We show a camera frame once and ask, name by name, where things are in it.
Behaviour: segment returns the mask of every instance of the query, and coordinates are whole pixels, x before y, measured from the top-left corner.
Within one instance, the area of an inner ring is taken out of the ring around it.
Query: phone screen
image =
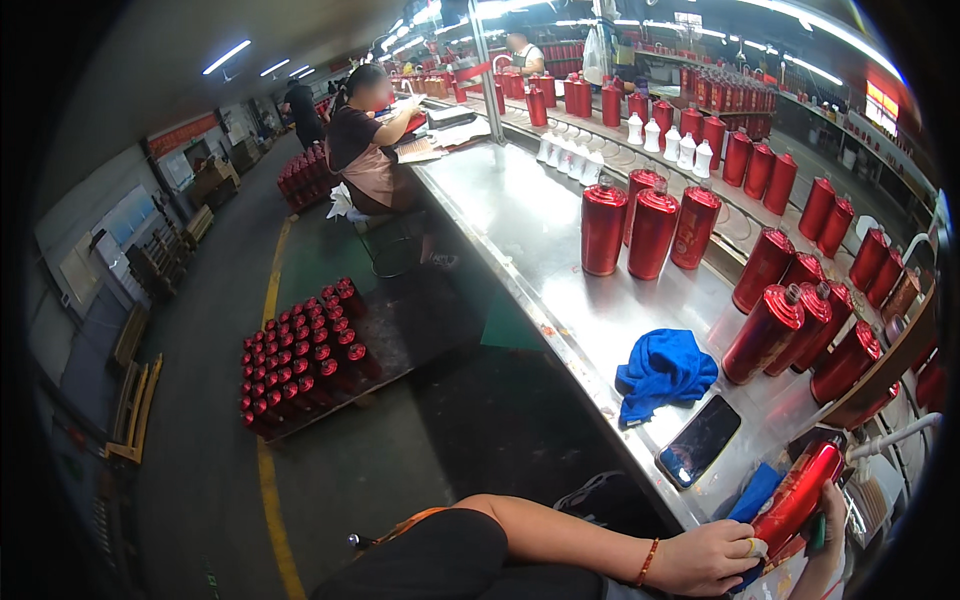
[[[740,416],[719,394],[689,422],[658,457],[660,467],[683,489],[713,463],[740,426]]]

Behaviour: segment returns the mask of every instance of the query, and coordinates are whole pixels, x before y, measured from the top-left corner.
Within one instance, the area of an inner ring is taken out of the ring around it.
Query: person
[[[507,36],[507,49],[514,59],[508,70],[519,73],[523,77],[543,75],[543,52],[540,48],[527,41],[527,36],[514,32]]]
[[[322,142],[326,137],[321,116],[313,105],[313,90],[308,85],[302,85],[292,79],[287,82],[287,95],[283,97],[283,106],[280,112],[292,114],[297,123],[297,139],[306,150],[315,142]],[[326,114],[323,119],[329,120]]]
[[[406,170],[397,168],[392,149],[421,110],[411,105],[398,111],[389,123],[376,121],[373,114],[387,105],[389,92],[390,80],[384,70],[375,64],[361,64],[337,93],[327,131],[330,170],[344,181],[353,206],[370,216],[423,211],[416,186]],[[420,263],[452,269],[459,258],[434,252],[433,214],[425,212]]]
[[[838,565],[846,506],[830,481],[821,498],[826,545],[807,562],[789,600],[820,598]],[[310,598],[649,600],[637,583],[717,596],[759,563],[749,558],[756,553],[753,533],[747,523],[724,519],[646,540],[530,500],[483,493],[401,523]]]

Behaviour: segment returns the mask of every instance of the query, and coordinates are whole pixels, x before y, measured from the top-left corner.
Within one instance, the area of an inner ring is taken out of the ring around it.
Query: stainless steel workbench
[[[621,430],[613,381],[637,338],[661,327],[690,329],[719,365],[746,319],[731,302],[731,284],[706,263],[682,271],[669,259],[659,280],[641,281],[627,273],[625,252],[613,275],[584,274],[583,187],[516,144],[483,141],[412,170],[583,389],[604,433],[633,459],[638,481],[683,528],[725,516],[758,461],[778,457],[815,414],[809,373],[761,374],[735,386],[721,369],[692,408],[662,407],[650,422]],[[697,484],[679,492],[654,457],[714,394],[742,424]]]

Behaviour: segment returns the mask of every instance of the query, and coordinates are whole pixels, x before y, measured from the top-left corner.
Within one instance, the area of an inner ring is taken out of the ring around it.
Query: hand
[[[718,596],[743,581],[737,573],[760,559],[745,559],[754,528],[724,519],[661,540],[650,562],[646,583],[685,596]]]

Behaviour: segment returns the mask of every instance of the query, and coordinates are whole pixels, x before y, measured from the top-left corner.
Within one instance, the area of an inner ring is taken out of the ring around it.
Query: beaded bracelet
[[[643,580],[647,578],[647,570],[650,568],[650,562],[654,560],[654,553],[657,552],[658,543],[660,543],[660,538],[654,538],[654,544],[650,546],[650,554],[647,555],[647,561],[643,564],[640,574],[636,576],[636,586],[638,588],[643,585]]]

